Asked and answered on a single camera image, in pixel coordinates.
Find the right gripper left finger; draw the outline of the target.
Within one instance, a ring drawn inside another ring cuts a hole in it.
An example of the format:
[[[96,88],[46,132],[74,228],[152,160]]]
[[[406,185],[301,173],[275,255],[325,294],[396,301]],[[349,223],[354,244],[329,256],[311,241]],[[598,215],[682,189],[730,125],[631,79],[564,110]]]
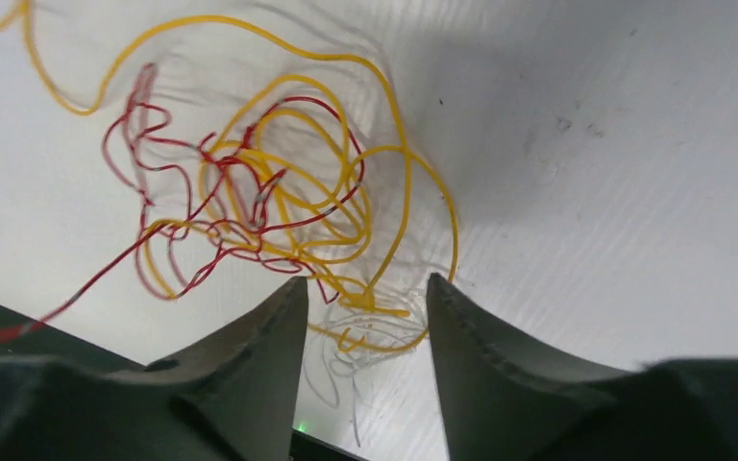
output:
[[[0,460],[284,460],[307,313],[296,278],[145,371],[0,355]]]

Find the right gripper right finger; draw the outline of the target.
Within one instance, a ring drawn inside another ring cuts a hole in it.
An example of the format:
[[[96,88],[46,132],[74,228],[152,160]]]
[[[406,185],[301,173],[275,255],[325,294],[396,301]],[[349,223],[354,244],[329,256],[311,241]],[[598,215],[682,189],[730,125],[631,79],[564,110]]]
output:
[[[426,305],[454,460],[738,460],[738,358],[612,368],[499,319],[437,274]]]

